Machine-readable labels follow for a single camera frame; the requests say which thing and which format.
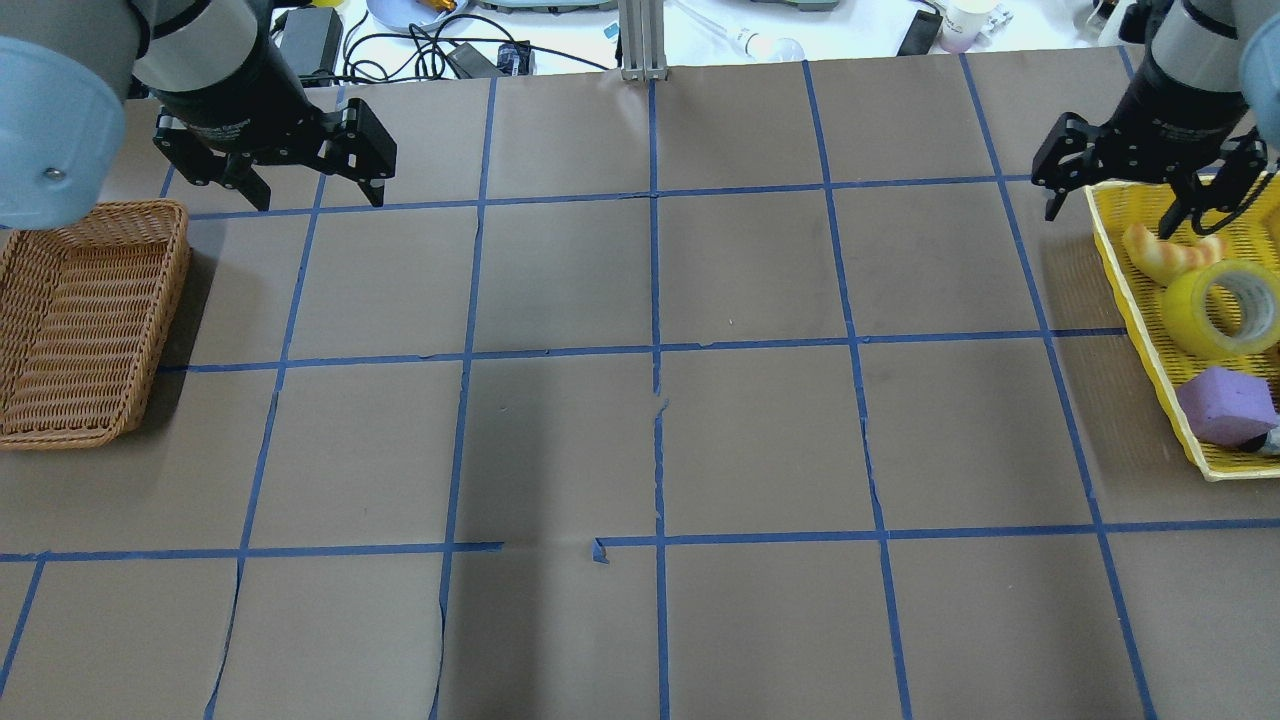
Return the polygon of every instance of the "yellow tape roll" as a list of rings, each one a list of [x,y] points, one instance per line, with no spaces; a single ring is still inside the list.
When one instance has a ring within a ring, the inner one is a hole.
[[[1215,286],[1240,305],[1240,331],[1234,336],[1210,320],[1208,292]],[[1262,352],[1280,342],[1280,277],[1257,263],[1222,260],[1169,283],[1160,311],[1169,337],[1192,355],[1225,360]]]

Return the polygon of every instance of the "white cup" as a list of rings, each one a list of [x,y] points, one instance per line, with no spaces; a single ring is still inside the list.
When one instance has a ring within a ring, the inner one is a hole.
[[[942,18],[938,46],[947,53],[964,53],[973,46],[997,0],[950,0]]]

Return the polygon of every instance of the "wicker basket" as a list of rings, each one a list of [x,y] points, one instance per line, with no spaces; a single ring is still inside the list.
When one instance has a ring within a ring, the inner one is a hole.
[[[1187,415],[1178,404],[1175,388],[1210,365],[1265,378],[1271,384],[1271,395],[1280,398],[1280,355],[1272,348],[1256,355],[1210,361],[1188,355],[1169,337],[1160,315],[1162,288],[1134,266],[1121,238],[1133,223],[1155,228],[1174,200],[1172,191],[1167,186],[1105,182],[1088,188],[1088,197],[1093,213],[1093,238],[1115,291],[1116,305],[1129,329],[1129,340],[1142,357],[1142,365],[1187,457],[1199,468],[1206,480],[1280,478],[1280,457],[1263,457],[1202,443],[1192,433]],[[1217,234],[1228,241],[1228,258],[1253,260],[1280,272],[1280,252],[1276,246],[1280,240],[1280,184],[1268,187],[1239,219]],[[1194,240],[1196,236],[1184,223],[1170,242]],[[1238,325],[1239,309],[1219,300],[1211,297],[1210,316],[1220,319],[1225,327]]]
[[[105,445],[142,421],[191,249],[178,202],[105,202],[0,254],[0,450]]]

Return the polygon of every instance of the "power adapter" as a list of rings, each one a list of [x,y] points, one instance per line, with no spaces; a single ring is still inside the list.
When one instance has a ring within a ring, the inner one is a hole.
[[[342,42],[342,19],[333,8],[300,8],[284,15],[280,33],[280,55],[293,68],[303,87],[333,85],[332,76],[338,63],[338,45]]]
[[[490,63],[489,58],[485,58],[470,42],[458,45],[457,49],[445,55],[444,59],[449,63],[449,67],[453,68],[453,74],[458,76],[458,79],[503,77],[502,70]]]
[[[507,76],[534,74],[534,49],[529,41],[503,42],[498,47],[498,69]]]

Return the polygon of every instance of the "brown wicker basket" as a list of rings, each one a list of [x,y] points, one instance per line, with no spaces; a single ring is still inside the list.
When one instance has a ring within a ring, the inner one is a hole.
[[[189,261],[187,209],[170,200],[15,232],[0,254],[0,450],[137,428]]]

